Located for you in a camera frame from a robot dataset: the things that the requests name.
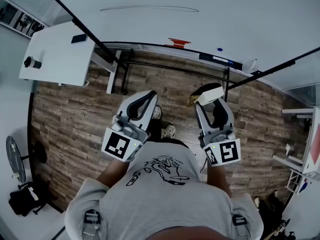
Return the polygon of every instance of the wooden floor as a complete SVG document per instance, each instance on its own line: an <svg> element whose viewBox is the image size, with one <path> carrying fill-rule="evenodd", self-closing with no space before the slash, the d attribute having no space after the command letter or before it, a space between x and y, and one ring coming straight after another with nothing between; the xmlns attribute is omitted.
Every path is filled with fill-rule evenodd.
<svg viewBox="0 0 320 240"><path fill-rule="evenodd" d="M139 52L135 60L224 76L213 66L167 55ZM67 208L85 178L96 178L108 165L109 159L100 152L103 135L126 98L120 94L121 69L115 93L106 94L108 73L100 70L98 76L95 65L90 68L87 87L40 82L34 96L31 138L32 142L43 143L48 157L46 164L34 162L35 172L50 181L49 188L58 197L53 202L62 210ZM231 79L238 81L239 78L243 77L231 74ZM218 81L170 69L132 65L126 84L128 96L143 90L157 91L164 124L175 125L176 139L185 142L196 154L200 168L206 157L199 146L200 130L194 108L186 107L186 103L193 91L212 82ZM285 192L284 186L290 171L274 161L272 155L285 156L289 143L297 156L302 156L307 139L302 122L281 114L281 109L302 105L258 81L230 90L228 105L234 113L242 156L240 162L225 166L231 191L234 195L247 192L255 197L278 189L285 201L289 192ZM206 169L201 176L205 181Z"/></svg>

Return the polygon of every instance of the shoe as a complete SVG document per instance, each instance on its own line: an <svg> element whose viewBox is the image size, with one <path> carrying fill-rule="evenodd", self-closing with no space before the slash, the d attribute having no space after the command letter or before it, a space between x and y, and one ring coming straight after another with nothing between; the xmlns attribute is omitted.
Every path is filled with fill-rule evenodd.
<svg viewBox="0 0 320 240"><path fill-rule="evenodd" d="M259 205L260 205L259 196L256 196L256 197L253 199L253 202L254 202L255 207L259 210Z"/></svg>
<svg viewBox="0 0 320 240"><path fill-rule="evenodd" d="M275 198L278 198L278 190L273 191L271 195L274 195Z"/></svg>
<svg viewBox="0 0 320 240"><path fill-rule="evenodd" d="M169 123L165 128L163 137L173 139L175 135L176 135L176 127L173 124Z"/></svg>
<svg viewBox="0 0 320 240"><path fill-rule="evenodd" d="M153 111L152 119L160 119L161 117L161 107L156 106Z"/></svg>

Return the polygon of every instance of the person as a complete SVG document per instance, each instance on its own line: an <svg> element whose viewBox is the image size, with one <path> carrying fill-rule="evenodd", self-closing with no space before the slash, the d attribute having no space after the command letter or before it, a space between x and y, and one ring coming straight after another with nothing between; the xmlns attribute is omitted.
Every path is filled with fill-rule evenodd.
<svg viewBox="0 0 320 240"><path fill-rule="evenodd" d="M161 138L160 119L157 106L151 136L132 162L113 159L97 179L84 181L66 210L71 240L260 239L263 223L249 194L232 197L223 166L208 164L202 183L195 154L174 139L172 124ZM99 216L96 233L86 230L87 211Z"/></svg>
<svg viewBox="0 0 320 240"><path fill-rule="evenodd" d="M259 196L253 199L253 203L263 221L263 239L269 239L274 235L284 224L286 227L290 220L284 221L282 219L282 213L284 211L284 203L278 199L278 191L274 190L267 197L268 204Z"/></svg>

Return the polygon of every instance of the black cylinder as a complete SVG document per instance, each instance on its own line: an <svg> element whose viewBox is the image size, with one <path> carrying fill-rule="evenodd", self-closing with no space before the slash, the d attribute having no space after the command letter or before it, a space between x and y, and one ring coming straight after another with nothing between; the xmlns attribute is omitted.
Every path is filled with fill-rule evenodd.
<svg viewBox="0 0 320 240"><path fill-rule="evenodd" d="M26 68L30 67L30 68L40 69L41 65L42 65L42 63L40 61L37 61L30 56L28 58L26 58L24 61L24 66Z"/></svg>

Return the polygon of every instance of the red object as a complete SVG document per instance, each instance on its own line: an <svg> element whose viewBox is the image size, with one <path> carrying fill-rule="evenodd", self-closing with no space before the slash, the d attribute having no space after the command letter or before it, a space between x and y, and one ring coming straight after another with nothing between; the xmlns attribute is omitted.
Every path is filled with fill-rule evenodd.
<svg viewBox="0 0 320 240"><path fill-rule="evenodd" d="M318 127L316 129L316 133L310 148L310 154L314 164L316 164L318 157L320 155L320 124L318 123Z"/></svg>
<svg viewBox="0 0 320 240"><path fill-rule="evenodd" d="M191 42L188 41L183 41L179 39L174 39L174 38L169 38L172 42L173 45L170 44L165 44L164 46L171 46L171 47L177 47L177 48L185 48L186 44L191 44Z"/></svg>

